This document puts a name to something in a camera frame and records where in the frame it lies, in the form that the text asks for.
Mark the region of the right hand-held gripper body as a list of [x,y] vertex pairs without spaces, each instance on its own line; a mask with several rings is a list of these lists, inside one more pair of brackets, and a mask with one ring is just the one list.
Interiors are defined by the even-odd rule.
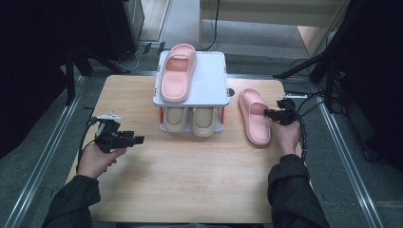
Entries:
[[307,96],[304,95],[279,95],[279,100],[277,105],[279,108],[279,123],[282,125],[291,124],[294,121],[299,121],[302,123],[302,117],[297,111],[297,105],[295,99],[306,99]]

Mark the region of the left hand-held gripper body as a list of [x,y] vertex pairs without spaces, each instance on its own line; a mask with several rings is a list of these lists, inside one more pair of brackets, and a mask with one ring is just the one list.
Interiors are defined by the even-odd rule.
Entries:
[[127,138],[119,130],[120,116],[109,112],[97,116],[96,119],[100,124],[95,133],[95,142],[103,152],[109,153],[112,149],[127,147]]

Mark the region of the pink slide slipper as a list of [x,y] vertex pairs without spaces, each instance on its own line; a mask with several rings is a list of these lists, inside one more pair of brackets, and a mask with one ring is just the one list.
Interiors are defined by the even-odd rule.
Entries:
[[185,101],[197,63],[197,53],[189,44],[179,44],[168,52],[163,65],[162,99],[170,103]]
[[239,95],[245,133],[248,140],[256,145],[266,145],[271,140],[271,130],[264,111],[268,108],[259,92],[245,88]]

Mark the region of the beige clog with holes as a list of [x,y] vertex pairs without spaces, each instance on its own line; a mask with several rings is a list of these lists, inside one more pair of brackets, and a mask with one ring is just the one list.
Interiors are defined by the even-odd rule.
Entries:
[[216,129],[216,108],[195,107],[193,109],[192,133],[198,137],[211,137]]
[[186,107],[165,107],[163,109],[163,126],[167,132],[183,132],[188,122]]

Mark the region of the white two-tier shoe rack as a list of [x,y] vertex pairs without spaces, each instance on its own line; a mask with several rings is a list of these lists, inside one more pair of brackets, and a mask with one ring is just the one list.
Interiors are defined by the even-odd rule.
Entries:
[[163,100],[161,93],[164,63],[168,51],[160,55],[153,102],[160,108],[160,129],[167,132],[163,124],[163,112],[167,107],[188,107],[188,122],[183,133],[192,132],[193,108],[212,107],[216,111],[215,132],[223,130],[224,108],[230,103],[225,56],[218,51],[197,51],[197,63],[192,75],[187,99],[181,103],[169,103]]

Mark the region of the person's right hand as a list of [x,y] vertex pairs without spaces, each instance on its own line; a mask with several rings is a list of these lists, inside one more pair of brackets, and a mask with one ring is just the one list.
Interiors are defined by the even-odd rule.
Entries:
[[294,121],[283,125],[272,121],[272,130],[283,155],[295,155],[297,144],[301,137],[300,123]]

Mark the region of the person's left hand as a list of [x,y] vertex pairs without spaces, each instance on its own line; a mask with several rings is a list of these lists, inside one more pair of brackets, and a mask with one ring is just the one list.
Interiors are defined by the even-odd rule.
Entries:
[[125,152],[125,148],[118,148],[105,153],[96,143],[92,143],[83,151],[82,157],[79,160],[77,174],[98,179]]

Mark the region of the black tripod stand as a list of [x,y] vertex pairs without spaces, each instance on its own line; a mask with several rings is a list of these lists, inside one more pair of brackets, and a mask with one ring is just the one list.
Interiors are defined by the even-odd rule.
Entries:
[[120,66],[116,66],[109,62],[106,58],[97,54],[93,50],[75,46],[69,47],[66,52],[66,76],[67,76],[67,100],[66,105],[71,105],[76,95],[75,79],[74,79],[74,66],[77,66],[79,71],[85,75],[90,76],[93,72],[93,68],[89,63],[89,58],[96,60],[101,65],[109,68],[116,73],[126,73],[126,70]]
[[291,69],[274,75],[276,79],[286,79],[294,74],[307,69],[310,66],[315,66],[310,73],[309,79],[313,84],[318,84],[324,76],[326,79],[324,103],[330,112],[333,109],[333,94],[334,94],[334,78],[336,76],[336,51],[342,43],[342,37],[348,30],[351,22],[351,14],[349,12],[352,0],[345,0],[342,8],[338,11],[335,21],[332,26],[337,25],[336,32],[332,39],[327,40],[324,49],[311,59],[292,67]]

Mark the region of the black power adapter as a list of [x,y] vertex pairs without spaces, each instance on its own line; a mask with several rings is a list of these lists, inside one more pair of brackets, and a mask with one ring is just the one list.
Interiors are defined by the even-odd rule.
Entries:
[[157,43],[148,43],[144,46],[143,54],[148,53],[152,48],[157,50],[157,54],[160,55],[164,51],[165,42]]

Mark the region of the light wooden cabinet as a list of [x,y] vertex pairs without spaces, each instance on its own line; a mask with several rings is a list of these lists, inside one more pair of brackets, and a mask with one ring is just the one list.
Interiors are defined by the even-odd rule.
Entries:
[[200,19],[219,18],[264,24],[297,26],[310,57],[319,54],[332,29],[343,20],[351,0],[199,0]]

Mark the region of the metal floor rail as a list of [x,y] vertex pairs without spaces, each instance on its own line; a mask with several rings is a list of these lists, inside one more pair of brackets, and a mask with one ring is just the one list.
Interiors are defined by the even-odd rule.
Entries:
[[373,198],[362,179],[355,162],[350,154],[350,150],[341,135],[335,117],[321,104],[320,112],[331,133],[336,150],[341,158],[341,162],[354,189],[355,196],[370,228],[385,228],[383,221],[374,205]]
[[55,154],[56,148],[59,145],[67,125],[79,103],[83,89],[86,85],[87,77],[79,76],[73,82],[73,87],[76,89],[76,95],[73,96],[69,105],[63,105],[62,112],[57,119],[55,126],[51,129],[46,145],[41,150],[38,159],[36,160],[27,181],[18,194],[12,209],[5,215],[5,220],[1,223],[0,228],[18,228],[27,213],[35,194],[45,176],[48,166]]

